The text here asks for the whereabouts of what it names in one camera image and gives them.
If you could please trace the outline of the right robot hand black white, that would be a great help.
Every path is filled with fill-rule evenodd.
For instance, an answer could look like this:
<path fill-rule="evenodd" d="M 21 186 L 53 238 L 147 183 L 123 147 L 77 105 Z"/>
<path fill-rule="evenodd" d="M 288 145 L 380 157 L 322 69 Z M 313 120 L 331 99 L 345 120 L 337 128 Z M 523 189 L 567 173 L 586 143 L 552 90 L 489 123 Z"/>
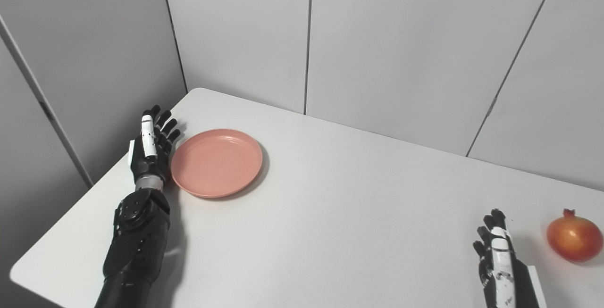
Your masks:
<path fill-rule="evenodd" d="M 472 244 L 479 257 L 478 275 L 488 308 L 546 308 L 537 268 L 516 256 L 505 214 L 494 208 L 477 228 Z"/>

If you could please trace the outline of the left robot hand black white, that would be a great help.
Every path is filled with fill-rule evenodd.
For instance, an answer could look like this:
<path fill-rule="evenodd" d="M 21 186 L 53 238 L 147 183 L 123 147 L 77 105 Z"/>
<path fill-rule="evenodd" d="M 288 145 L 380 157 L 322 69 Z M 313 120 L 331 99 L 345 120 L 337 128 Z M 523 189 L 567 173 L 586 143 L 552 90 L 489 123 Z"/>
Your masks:
<path fill-rule="evenodd" d="M 162 110 L 159 105 L 143 112 L 140 132 L 129 146 L 130 171 L 135 183 L 149 176 L 159 179 L 163 185 L 172 179 L 169 160 L 181 136 L 177 124 L 172 112 Z"/>

